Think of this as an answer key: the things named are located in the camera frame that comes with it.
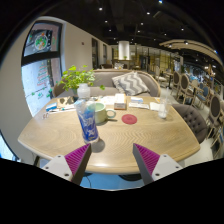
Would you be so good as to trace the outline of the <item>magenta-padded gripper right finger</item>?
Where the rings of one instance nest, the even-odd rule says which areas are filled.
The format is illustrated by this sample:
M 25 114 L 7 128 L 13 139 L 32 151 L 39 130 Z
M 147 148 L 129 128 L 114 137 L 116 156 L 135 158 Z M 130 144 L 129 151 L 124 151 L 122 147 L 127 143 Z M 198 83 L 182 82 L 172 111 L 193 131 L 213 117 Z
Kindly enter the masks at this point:
M 159 155 L 136 143 L 133 144 L 133 155 L 145 185 L 182 169 L 168 154 Z

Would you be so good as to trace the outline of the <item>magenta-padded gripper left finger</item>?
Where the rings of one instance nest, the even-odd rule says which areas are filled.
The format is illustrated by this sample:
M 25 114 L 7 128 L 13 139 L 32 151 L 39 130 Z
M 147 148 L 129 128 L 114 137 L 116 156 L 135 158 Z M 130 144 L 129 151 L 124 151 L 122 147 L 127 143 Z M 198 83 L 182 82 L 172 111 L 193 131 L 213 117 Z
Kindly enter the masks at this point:
M 57 155 L 43 167 L 43 170 L 79 185 L 91 153 L 90 144 L 81 146 L 65 156 Z

